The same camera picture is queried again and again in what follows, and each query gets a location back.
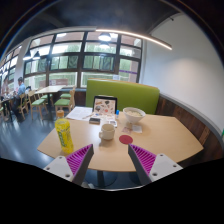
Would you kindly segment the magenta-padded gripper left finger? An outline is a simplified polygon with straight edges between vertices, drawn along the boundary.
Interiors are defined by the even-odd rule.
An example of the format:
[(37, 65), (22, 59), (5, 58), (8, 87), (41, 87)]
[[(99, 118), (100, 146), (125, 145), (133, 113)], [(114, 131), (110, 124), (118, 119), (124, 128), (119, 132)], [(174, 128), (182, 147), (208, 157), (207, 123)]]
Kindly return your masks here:
[(68, 156), (58, 156), (44, 170), (81, 186), (94, 155), (93, 145), (87, 145)]

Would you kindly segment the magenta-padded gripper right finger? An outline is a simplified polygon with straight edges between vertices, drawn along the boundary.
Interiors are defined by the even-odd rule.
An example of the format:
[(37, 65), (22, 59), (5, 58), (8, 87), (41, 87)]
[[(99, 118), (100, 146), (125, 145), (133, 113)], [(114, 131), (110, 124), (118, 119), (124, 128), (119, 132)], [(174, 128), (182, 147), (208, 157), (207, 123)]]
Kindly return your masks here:
[(142, 185), (147, 185), (182, 169), (165, 154), (155, 155), (133, 144), (128, 145), (128, 154)]

